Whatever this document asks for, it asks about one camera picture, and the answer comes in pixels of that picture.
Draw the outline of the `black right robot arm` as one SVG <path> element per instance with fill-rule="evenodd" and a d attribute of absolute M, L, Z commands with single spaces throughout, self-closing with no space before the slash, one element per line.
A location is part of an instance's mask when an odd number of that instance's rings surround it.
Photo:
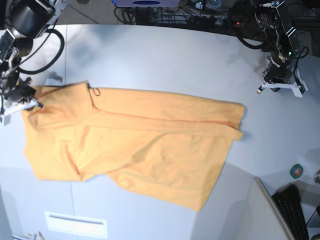
<path fill-rule="evenodd" d="M 0 37 L 0 112 L 17 107 L 19 110 L 42 107 L 36 100 L 36 90 L 30 86 L 32 79 L 20 74 L 37 75 L 49 69 L 61 56 L 65 47 L 62 34 L 55 29 L 60 14 L 69 5 L 68 0 L 14 0 L 9 7 L 11 26 Z M 21 65 L 30 59 L 33 41 L 43 34 L 55 34 L 60 47 L 54 58 L 38 70 L 24 70 Z"/>

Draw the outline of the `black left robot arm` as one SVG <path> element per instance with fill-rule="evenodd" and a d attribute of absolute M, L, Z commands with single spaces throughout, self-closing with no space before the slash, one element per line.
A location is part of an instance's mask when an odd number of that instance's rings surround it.
<path fill-rule="evenodd" d="M 236 27 L 234 17 L 242 15 L 253 21 L 258 34 L 262 36 L 262 43 L 252 45 L 248 43 L 242 31 Z M 280 89 L 297 86 L 301 92 L 307 90 L 307 85 L 300 77 L 299 60 L 309 53 L 307 46 L 302 47 L 296 28 L 292 25 L 289 11 L 283 0 L 251 0 L 249 3 L 238 1 L 229 10 L 227 22 L 238 40 L 247 48 L 269 52 L 268 67 L 262 73 L 263 85 L 274 92 Z"/>

